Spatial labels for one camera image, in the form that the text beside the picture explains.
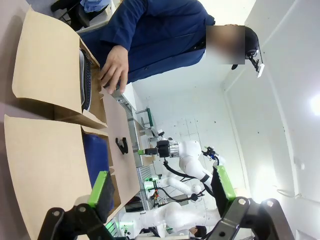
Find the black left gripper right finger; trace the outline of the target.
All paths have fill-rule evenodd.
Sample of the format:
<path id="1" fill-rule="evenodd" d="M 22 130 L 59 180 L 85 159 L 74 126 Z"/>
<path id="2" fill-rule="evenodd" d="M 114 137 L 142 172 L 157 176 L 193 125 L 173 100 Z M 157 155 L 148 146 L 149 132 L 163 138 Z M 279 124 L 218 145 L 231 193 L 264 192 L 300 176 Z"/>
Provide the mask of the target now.
<path id="1" fill-rule="evenodd" d="M 234 240 L 240 229 L 250 229 L 252 240 L 295 240 L 279 201 L 236 196 L 223 165 L 213 168 L 211 188 L 220 218 L 205 240 Z"/>

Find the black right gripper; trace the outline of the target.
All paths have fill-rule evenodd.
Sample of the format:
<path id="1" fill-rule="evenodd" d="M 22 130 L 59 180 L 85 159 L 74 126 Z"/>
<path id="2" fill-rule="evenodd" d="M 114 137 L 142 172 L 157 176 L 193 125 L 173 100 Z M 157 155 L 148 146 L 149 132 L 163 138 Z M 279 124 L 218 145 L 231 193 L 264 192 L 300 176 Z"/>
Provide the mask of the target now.
<path id="1" fill-rule="evenodd" d="M 168 140 L 160 140 L 154 148 L 139 149 L 138 155 L 159 155 L 160 158 L 168 158 L 170 156 L 170 142 Z"/>

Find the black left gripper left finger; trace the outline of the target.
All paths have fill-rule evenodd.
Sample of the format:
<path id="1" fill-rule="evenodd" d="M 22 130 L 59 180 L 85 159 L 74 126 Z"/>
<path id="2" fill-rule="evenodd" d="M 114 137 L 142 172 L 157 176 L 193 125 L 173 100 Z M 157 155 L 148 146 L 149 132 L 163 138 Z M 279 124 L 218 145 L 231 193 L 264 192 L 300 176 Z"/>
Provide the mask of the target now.
<path id="1" fill-rule="evenodd" d="M 105 227 L 112 209 L 115 188 L 108 171 L 100 171 L 87 202 L 69 211 L 50 208 L 43 220 L 37 240 L 116 240 Z"/>

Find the navy blue pencil pouch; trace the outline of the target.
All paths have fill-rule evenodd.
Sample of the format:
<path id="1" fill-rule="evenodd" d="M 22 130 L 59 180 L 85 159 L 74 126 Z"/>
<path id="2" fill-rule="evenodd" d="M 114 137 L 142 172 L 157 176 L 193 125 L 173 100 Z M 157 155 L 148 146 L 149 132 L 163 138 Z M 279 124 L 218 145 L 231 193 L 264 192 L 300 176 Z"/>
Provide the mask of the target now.
<path id="1" fill-rule="evenodd" d="M 88 204 L 109 213 L 114 207 L 115 187 L 109 172 L 108 144 L 95 134 L 82 135 L 87 171 L 92 188 Z"/>

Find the person's right forearm navy sleeve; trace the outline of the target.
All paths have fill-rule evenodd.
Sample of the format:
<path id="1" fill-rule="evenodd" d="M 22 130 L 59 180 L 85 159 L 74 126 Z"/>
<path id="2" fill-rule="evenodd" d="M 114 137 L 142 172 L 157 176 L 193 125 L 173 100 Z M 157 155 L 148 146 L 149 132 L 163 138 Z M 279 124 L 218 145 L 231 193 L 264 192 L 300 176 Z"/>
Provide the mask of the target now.
<path id="1" fill-rule="evenodd" d="M 109 20 L 103 40 L 130 50 L 137 23 L 153 0 L 123 0 Z"/>

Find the large open cardboard box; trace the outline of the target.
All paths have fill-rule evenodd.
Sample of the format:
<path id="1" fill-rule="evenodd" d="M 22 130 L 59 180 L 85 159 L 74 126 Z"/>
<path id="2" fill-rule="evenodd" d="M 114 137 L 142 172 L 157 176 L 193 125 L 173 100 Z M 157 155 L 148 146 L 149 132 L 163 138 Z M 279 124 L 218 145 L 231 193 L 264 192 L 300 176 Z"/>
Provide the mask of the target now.
<path id="1" fill-rule="evenodd" d="M 50 208 L 69 210 L 92 187 L 82 134 L 101 130 L 54 120 L 5 116 L 7 160 L 18 206 L 31 240 L 37 240 Z"/>

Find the small open cardboard box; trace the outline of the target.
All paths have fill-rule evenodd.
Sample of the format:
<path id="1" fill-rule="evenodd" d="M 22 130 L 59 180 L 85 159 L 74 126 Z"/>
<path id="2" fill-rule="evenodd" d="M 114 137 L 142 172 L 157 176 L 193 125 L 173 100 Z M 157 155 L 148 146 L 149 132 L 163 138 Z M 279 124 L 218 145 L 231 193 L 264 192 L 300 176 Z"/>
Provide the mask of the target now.
<path id="1" fill-rule="evenodd" d="M 82 110 L 79 50 L 91 61 L 91 105 Z M 53 106 L 54 119 L 91 128 L 107 127 L 100 65 L 67 24 L 29 9 L 17 47 L 12 91 L 19 99 Z"/>

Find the person's right hand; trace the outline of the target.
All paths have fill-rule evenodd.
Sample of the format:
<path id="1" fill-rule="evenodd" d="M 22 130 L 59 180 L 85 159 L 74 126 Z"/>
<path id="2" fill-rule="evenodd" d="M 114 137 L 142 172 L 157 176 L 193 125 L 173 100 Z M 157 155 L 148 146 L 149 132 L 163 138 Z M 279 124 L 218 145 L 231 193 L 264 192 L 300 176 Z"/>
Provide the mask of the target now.
<path id="1" fill-rule="evenodd" d="M 102 87 L 107 86 L 106 90 L 110 95 L 114 93 L 118 84 L 120 92 L 123 93 L 128 83 L 128 72 L 128 51 L 123 46 L 116 45 L 109 52 L 98 79 Z"/>

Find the black open stapler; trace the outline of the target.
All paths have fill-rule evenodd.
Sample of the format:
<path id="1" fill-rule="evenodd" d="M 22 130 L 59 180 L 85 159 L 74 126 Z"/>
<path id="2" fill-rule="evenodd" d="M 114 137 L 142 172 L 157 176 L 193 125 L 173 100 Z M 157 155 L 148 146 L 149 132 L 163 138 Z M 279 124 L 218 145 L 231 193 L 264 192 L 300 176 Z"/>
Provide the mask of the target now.
<path id="1" fill-rule="evenodd" d="M 127 139 L 125 137 L 123 138 L 115 138 L 115 143 L 117 145 L 117 147 L 119 148 L 120 152 L 125 155 L 129 153 L 129 148 L 128 148 L 128 142 Z"/>

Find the black green background gripper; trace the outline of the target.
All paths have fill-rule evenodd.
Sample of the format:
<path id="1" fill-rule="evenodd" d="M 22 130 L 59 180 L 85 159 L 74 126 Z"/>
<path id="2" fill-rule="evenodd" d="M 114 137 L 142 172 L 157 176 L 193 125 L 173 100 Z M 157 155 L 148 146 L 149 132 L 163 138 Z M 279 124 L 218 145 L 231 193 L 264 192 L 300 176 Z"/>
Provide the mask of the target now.
<path id="1" fill-rule="evenodd" d="M 210 146 L 205 146 L 205 151 L 201 151 L 202 154 L 209 158 L 210 161 L 213 161 L 214 166 L 220 165 L 220 155 Z"/>

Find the person in navy coat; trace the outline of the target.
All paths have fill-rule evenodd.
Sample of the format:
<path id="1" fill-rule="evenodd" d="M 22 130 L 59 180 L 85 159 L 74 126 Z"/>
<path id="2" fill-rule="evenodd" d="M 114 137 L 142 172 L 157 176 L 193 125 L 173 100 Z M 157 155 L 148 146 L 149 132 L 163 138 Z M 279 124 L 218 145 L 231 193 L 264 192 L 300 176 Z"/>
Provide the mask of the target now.
<path id="1" fill-rule="evenodd" d="M 127 84 L 195 65 L 207 48 L 215 49 L 233 69 L 248 60 L 248 51 L 260 49 L 259 38 L 251 28 L 217 25 L 199 0 L 150 1 L 148 12 L 137 22 L 128 50 Z M 80 35 L 100 71 L 111 49 L 117 46 L 103 39 L 107 24 Z"/>

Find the black office chair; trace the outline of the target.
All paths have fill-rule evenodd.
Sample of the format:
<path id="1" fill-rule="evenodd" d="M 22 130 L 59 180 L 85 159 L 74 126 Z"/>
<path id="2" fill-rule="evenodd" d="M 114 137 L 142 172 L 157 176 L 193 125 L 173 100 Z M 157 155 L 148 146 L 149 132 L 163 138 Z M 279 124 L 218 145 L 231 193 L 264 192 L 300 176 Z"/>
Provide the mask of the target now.
<path id="1" fill-rule="evenodd" d="M 50 10 L 54 13 L 66 9 L 70 18 L 70 27 L 78 31 L 90 26 L 90 21 L 101 14 L 109 5 L 111 0 L 57 0 Z"/>

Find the green metal frame stand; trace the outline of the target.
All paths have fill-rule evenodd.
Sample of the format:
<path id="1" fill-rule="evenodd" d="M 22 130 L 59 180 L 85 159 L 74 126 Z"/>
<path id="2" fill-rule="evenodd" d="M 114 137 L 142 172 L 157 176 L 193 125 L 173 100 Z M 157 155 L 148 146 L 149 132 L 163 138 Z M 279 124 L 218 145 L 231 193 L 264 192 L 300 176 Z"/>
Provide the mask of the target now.
<path id="1" fill-rule="evenodd" d="M 155 130 L 156 129 L 156 124 L 152 115 L 152 112 L 149 107 L 143 109 L 143 110 L 138 110 L 135 112 L 136 115 L 141 115 L 144 114 L 147 116 L 147 120 L 144 120 L 143 117 L 141 117 L 141 126 L 144 129 L 149 129 L 149 130 Z"/>

